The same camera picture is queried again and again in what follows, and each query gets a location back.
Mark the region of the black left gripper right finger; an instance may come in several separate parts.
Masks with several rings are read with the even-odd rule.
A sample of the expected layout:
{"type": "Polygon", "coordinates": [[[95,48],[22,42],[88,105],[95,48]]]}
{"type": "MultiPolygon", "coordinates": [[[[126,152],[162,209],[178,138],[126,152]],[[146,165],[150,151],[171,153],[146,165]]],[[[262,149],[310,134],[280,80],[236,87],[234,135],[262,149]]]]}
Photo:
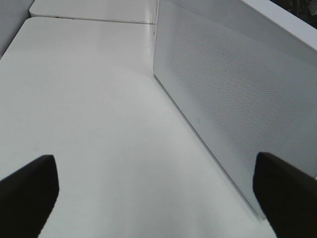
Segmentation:
{"type": "Polygon", "coordinates": [[[317,236],[317,181],[281,158],[259,152],[253,192],[278,238],[317,236]]]}

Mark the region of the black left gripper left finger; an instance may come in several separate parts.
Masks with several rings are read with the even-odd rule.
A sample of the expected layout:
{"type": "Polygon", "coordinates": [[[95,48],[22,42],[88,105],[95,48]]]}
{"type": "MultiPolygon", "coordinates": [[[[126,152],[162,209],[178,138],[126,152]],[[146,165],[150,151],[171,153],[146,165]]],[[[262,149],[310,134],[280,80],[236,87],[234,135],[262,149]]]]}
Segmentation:
{"type": "Polygon", "coordinates": [[[42,155],[0,181],[0,236],[37,238],[59,195],[53,155],[42,155]]]}

